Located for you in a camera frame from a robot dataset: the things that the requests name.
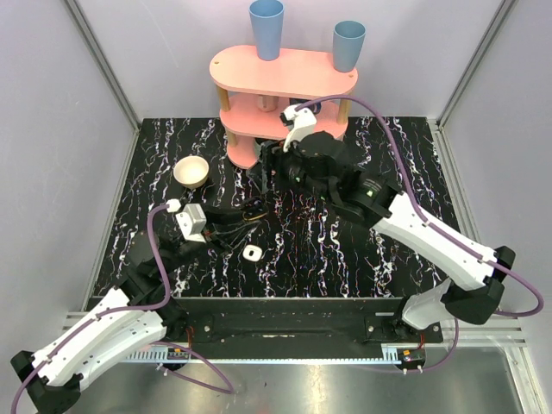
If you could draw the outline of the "white earbud case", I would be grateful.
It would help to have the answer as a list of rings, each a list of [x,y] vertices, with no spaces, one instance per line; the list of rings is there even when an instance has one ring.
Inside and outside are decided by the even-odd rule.
[[[259,261],[262,255],[263,250],[255,245],[247,245],[242,252],[243,258],[251,262]]]

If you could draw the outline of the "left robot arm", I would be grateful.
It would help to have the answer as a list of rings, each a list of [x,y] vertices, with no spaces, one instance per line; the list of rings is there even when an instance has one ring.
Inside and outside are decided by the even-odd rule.
[[[11,359],[21,384],[10,412],[27,394],[39,413],[65,413],[94,380],[134,352],[190,341],[195,329],[172,296],[170,273],[201,250],[239,246],[267,213],[257,198],[235,209],[177,199],[152,208],[145,230],[131,240],[128,266],[103,299],[46,347]]]

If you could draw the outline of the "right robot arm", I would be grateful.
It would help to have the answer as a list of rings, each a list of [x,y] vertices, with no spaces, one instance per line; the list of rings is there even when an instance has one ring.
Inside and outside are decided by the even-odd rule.
[[[471,241],[414,207],[393,181],[354,164],[345,143],[331,134],[317,132],[290,145],[264,141],[249,175],[263,192],[278,185],[320,198],[342,220],[390,236],[446,273],[447,281],[402,299],[391,322],[400,341],[453,318],[483,325],[497,311],[514,252]]]

